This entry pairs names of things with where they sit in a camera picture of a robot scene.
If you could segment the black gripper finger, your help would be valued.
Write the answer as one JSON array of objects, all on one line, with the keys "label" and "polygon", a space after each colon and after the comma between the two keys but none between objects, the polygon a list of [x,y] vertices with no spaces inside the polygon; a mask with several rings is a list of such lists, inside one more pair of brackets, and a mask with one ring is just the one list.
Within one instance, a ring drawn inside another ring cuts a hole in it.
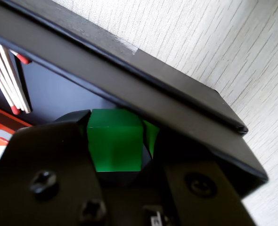
[{"label": "black gripper finger", "polygon": [[89,117],[73,112],[13,135],[0,160],[0,226],[103,225]]},{"label": "black gripper finger", "polygon": [[164,209],[178,226],[253,226],[239,195],[207,147],[143,121]]}]

